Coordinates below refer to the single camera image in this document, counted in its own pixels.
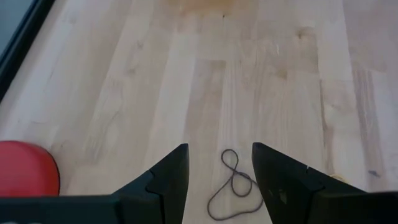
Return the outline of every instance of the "red object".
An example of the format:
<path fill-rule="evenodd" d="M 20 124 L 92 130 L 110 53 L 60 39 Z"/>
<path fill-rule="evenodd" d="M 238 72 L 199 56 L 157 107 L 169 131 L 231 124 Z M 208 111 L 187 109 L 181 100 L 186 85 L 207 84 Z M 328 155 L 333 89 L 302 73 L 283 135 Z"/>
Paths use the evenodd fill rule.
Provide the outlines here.
<path fill-rule="evenodd" d="M 59 189 L 50 153 L 26 142 L 0 141 L 0 197 L 57 196 Z"/>

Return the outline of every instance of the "black plastic piece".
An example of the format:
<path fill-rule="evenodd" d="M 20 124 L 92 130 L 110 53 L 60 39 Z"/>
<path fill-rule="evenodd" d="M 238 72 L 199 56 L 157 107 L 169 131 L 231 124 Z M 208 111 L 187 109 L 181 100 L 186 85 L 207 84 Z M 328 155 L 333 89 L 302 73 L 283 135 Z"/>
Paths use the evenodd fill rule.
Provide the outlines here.
<path fill-rule="evenodd" d="M 111 195 L 0 198 L 0 223 L 182 222 L 189 180 L 188 144 L 181 144 Z"/>
<path fill-rule="evenodd" d="M 33 0 L 7 47 L 0 52 L 0 101 L 25 59 L 54 1 Z"/>
<path fill-rule="evenodd" d="M 273 224 L 392 223 L 398 192 L 366 193 L 262 143 L 252 163 Z"/>

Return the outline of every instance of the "wooden floor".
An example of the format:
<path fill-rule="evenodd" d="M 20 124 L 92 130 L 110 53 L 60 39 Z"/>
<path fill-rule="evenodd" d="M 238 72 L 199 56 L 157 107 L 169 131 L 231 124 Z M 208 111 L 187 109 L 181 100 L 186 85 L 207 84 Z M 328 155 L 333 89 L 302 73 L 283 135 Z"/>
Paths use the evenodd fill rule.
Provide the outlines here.
<path fill-rule="evenodd" d="M 47 148 L 64 195 L 111 193 L 188 142 L 184 223 L 214 223 L 223 149 L 254 177 L 254 141 L 397 190 L 397 11 L 393 0 L 57 0 L 0 104 L 0 139 Z M 212 208 L 259 197 L 228 189 Z M 271 221 L 263 207 L 224 223 Z"/>

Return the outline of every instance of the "tangled cord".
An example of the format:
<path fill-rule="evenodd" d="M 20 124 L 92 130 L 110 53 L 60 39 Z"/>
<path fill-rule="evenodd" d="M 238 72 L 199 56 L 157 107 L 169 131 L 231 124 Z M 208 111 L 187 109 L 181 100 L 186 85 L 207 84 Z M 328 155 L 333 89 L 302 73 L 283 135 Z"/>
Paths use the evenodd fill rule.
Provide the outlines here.
<path fill-rule="evenodd" d="M 236 164 L 235 164 L 234 167 L 231 167 L 230 165 L 228 165 L 228 164 L 224 161 L 224 155 L 225 155 L 226 152 L 233 152 L 233 154 L 236 156 Z M 251 193 L 251 190 L 252 190 L 252 188 L 253 188 L 253 184 L 254 184 L 257 188 L 259 187 L 259 186 L 257 185 L 256 181 L 252 180 L 252 178 L 250 178 L 249 175 L 245 174 L 244 172 L 240 172 L 240 171 L 237 171 L 237 170 L 236 170 L 236 168 L 237 168 L 237 166 L 238 166 L 238 163 L 239 163 L 239 157 L 238 157 L 238 154 L 237 154 L 234 150 L 232 150 L 232 149 L 225 149 L 225 150 L 223 151 L 223 153 L 221 153 L 221 161 L 223 162 L 223 164 L 224 164 L 226 167 L 228 167 L 230 170 L 232 170 L 233 173 L 232 173 L 231 177 L 223 184 L 223 186 L 221 186 L 221 188 L 218 189 L 217 192 L 216 192 L 213 196 L 211 196 L 211 198 L 209 199 L 209 201 L 208 201 L 208 203 L 207 203 L 207 214 L 209 214 L 209 216 L 210 216 L 212 219 L 216 220 L 216 221 L 224 221 L 224 220 L 229 220 L 230 218 L 234 218 L 234 217 L 236 217 L 236 216 L 238 216 L 238 215 L 250 214 L 250 213 L 254 213 L 254 212 L 260 210 L 260 208 L 261 208 L 262 205 L 264 204 L 264 200 L 263 200 L 263 199 L 261 199 L 261 203 L 260 203 L 255 209 L 253 209 L 253 210 L 245 210 L 245 211 L 237 212 L 237 213 L 234 213 L 234 214 L 229 215 L 229 216 L 227 216 L 227 217 L 221 217 L 221 218 L 217 218 L 217 217 L 215 217 L 213 214 L 211 214 L 211 211 L 210 211 L 210 203 L 211 203 L 211 202 L 213 201 L 213 199 L 218 195 L 218 193 L 219 193 L 221 190 L 223 190 L 225 186 L 228 185 L 228 183 L 231 183 L 231 188 L 232 188 L 233 193 L 234 193 L 237 197 L 240 197 L 240 198 L 247 197 L 247 196 Z M 245 178 L 246 180 L 250 181 L 250 188 L 249 188 L 249 190 L 248 190 L 247 192 L 245 192 L 245 193 L 243 193 L 243 194 L 239 194 L 239 193 L 237 193 L 237 192 L 235 191 L 235 188 L 234 188 L 234 177 L 235 177 L 236 175 L 240 175 L 241 177 L 243 177 L 243 178 Z"/>

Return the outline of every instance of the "light wood planks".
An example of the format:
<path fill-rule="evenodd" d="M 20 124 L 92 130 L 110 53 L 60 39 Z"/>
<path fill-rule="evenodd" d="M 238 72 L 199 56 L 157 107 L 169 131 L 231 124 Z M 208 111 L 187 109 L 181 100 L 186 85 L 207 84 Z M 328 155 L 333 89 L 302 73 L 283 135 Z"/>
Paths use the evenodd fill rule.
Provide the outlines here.
<path fill-rule="evenodd" d="M 58 0 L 0 104 L 0 138 L 48 149 L 66 195 L 111 193 L 188 142 L 184 223 L 213 223 L 207 200 L 230 175 L 223 149 L 254 177 L 254 141 L 361 189 L 397 190 L 396 9 Z M 259 197 L 226 189 L 212 208 L 225 216 Z M 262 208 L 225 223 L 271 221 Z"/>

